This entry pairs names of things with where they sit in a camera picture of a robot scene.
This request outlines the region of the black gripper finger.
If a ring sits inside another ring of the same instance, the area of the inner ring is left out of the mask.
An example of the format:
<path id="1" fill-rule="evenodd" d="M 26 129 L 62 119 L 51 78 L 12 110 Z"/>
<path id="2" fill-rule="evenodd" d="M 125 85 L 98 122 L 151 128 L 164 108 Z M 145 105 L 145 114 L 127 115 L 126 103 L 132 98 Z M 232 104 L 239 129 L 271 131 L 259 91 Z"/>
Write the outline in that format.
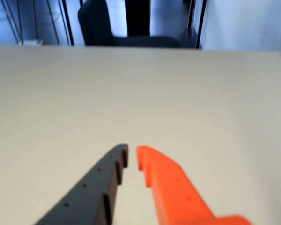
<path id="1" fill-rule="evenodd" d="M 117 187 L 128 167 L 128 145 L 109 150 L 41 219 L 38 225 L 110 225 Z"/>

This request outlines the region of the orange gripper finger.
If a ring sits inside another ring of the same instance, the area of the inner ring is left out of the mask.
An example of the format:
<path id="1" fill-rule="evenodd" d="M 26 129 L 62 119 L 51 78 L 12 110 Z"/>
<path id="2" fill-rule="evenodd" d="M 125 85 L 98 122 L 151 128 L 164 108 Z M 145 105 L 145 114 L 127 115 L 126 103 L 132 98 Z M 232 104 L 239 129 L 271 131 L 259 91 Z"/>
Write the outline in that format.
<path id="1" fill-rule="evenodd" d="M 158 223 L 161 225 L 248 225 L 238 215 L 217 217 L 209 209 L 181 166 L 161 152 L 136 148 L 139 170 L 151 188 Z"/>

